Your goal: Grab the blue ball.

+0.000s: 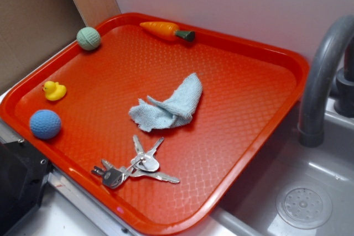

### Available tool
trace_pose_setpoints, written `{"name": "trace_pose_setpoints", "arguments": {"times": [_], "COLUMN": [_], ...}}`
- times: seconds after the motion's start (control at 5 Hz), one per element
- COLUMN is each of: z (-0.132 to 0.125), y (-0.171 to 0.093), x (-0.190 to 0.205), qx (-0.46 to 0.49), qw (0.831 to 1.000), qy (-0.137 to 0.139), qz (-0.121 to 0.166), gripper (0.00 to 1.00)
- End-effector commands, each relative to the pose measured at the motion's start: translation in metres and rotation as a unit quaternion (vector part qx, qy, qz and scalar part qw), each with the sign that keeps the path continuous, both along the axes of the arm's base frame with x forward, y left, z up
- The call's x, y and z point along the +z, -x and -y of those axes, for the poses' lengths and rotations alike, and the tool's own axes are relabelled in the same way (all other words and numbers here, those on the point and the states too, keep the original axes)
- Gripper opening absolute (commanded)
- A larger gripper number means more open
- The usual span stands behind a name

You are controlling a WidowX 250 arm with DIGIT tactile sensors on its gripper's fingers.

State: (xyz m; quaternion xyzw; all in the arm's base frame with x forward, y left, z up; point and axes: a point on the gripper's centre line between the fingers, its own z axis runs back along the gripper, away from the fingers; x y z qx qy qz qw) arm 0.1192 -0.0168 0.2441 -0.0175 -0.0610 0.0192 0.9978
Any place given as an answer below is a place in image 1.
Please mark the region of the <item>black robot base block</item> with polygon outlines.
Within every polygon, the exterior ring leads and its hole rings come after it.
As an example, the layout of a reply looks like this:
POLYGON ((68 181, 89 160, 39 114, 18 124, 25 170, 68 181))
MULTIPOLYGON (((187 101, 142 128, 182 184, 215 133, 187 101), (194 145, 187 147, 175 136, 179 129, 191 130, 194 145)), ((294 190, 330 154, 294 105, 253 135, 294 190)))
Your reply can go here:
POLYGON ((51 162, 24 139, 1 144, 1 235, 9 235, 36 212, 51 162))

